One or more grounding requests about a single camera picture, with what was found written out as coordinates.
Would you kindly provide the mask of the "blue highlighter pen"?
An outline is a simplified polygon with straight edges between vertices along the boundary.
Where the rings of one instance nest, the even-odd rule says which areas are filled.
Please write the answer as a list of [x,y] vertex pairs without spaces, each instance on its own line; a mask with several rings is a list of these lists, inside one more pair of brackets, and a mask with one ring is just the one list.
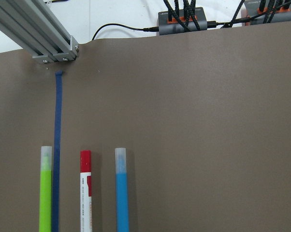
[[129,204],[127,185],[126,149],[115,149],[115,176],[116,176],[116,223],[118,232],[128,232]]

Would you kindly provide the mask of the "green highlighter pen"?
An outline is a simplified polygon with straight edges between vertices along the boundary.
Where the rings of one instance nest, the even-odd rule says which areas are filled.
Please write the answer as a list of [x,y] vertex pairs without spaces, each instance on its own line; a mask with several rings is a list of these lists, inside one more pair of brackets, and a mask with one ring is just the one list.
[[52,147],[41,147],[39,231],[51,231]]

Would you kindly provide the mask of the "grey usb hub far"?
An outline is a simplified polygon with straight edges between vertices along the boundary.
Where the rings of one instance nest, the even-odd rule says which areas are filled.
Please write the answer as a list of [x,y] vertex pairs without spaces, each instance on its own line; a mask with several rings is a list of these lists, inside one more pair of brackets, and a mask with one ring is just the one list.
[[269,0],[246,0],[244,2],[245,9],[241,10],[241,17],[250,19],[250,21],[244,24],[250,26],[291,21],[291,4],[288,9],[282,6],[275,13],[273,11],[267,13],[268,4]]

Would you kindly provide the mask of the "aluminium frame post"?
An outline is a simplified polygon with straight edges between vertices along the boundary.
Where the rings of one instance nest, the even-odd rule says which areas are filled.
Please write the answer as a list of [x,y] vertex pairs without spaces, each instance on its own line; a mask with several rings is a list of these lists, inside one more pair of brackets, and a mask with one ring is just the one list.
[[0,0],[0,31],[39,63],[73,61],[79,50],[42,0]]

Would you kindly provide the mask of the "red whiteboard marker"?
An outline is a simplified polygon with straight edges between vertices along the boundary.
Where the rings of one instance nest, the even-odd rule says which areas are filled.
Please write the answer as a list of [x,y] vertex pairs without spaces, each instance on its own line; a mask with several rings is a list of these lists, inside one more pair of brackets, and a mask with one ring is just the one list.
[[93,231],[90,150],[80,151],[80,231]]

